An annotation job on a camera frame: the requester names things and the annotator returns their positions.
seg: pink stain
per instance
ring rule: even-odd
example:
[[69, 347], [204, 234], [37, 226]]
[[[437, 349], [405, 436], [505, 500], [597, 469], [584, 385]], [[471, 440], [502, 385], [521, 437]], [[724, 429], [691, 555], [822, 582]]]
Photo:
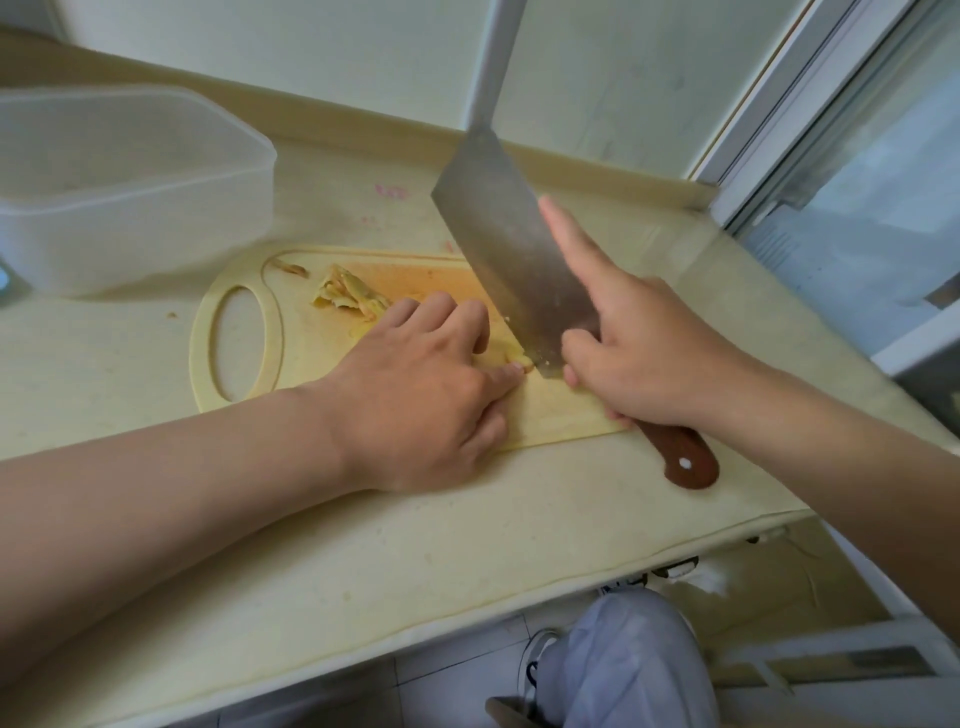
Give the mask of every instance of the pink stain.
[[380, 197], [389, 197], [392, 200], [406, 200], [410, 197], [410, 190], [404, 187], [390, 187], [386, 184], [375, 184], [373, 189]]

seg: person's right arm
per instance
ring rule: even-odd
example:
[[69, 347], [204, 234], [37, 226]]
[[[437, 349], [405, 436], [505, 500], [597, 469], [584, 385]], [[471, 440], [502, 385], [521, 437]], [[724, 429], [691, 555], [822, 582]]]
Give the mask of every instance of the person's right arm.
[[617, 413], [688, 425], [779, 480], [960, 641], [960, 458], [735, 347], [666, 283], [617, 268], [548, 198], [544, 219], [600, 312], [564, 335], [571, 386]]

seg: container rim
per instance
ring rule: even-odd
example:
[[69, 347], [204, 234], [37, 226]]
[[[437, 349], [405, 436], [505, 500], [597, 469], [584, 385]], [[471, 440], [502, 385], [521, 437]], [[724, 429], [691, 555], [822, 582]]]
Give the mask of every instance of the container rim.
[[10, 215], [37, 215], [61, 212], [77, 207], [99, 205], [137, 197], [146, 192], [155, 192], [171, 187], [185, 186], [196, 182], [211, 182], [234, 177], [244, 172], [259, 172], [272, 168], [276, 163], [276, 147], [263, 133], [258, 132], [232, 113], [214, 104], [201, 93], [189, 88], [166, 84], [124, 84], [124, 85], [79, 85], [79, 86], [37, 86], [0, 90], [0, 103], [7, 101], [36, 100], [49, 97], [56, 99], [89, 98], [90, 96], [176, 96], [199, 103], [212, 111], [235, 129], [247, 134], [261, 148], [263, 159], [256, 164], [225, 164], [211, 168], [210, 172], [198, 176], [196, 173], [182, 172], [169, 175], [157, 175], [140, 182], [108, 184], [80, 190], [69, 190], [55, 194], [41, 195], [27, 202], [15, 202], [9, 197], [0, 196], [0, 212]]

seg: translucent plastic bin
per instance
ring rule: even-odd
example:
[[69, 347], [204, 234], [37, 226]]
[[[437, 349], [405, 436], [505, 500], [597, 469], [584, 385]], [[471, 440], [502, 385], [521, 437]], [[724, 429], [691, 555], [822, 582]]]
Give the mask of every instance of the translucent plastic bin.
[[196, 264], [273, 219], [273, 144], [182, 88], [0, 92], [0, 151], [0, 255], [50, 293]]

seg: knife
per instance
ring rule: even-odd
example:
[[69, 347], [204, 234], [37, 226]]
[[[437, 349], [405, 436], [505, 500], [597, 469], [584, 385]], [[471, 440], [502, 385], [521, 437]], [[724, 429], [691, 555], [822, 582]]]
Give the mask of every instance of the knife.
[[[583, 328], [599, 339], [600, 318], [490, 127], [467, 133], [431, 197], [527, 356], [543, 376], [560, 376], [564, 331]], [[698, 490], [716, 481], [720, 466], [699, 432], [635, 422], [662, 455], [670, 482]]]

